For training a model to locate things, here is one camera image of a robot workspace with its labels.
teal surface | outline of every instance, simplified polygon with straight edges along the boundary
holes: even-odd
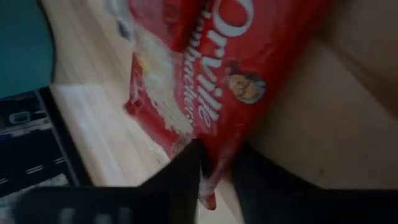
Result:
[[[54,49],[36,0],[0,0],[0,98],[48,86]]]

wooden floor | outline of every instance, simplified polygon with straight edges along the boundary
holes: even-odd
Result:
[[[96,185],[138,185],[167,161],[160,147],[123,110],[131,49],[99,0],[43,0],[57,48],[50,87]],[[218,187],[215,212],[200,223],[242,223],[233,186]]]

cartoon face logo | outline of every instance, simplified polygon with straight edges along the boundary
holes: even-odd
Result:
[[[246,104],[258,102],[266,91],[266,84],[256,73],[240,72],[236,68],[229,68],[228,86],[235,97]]]

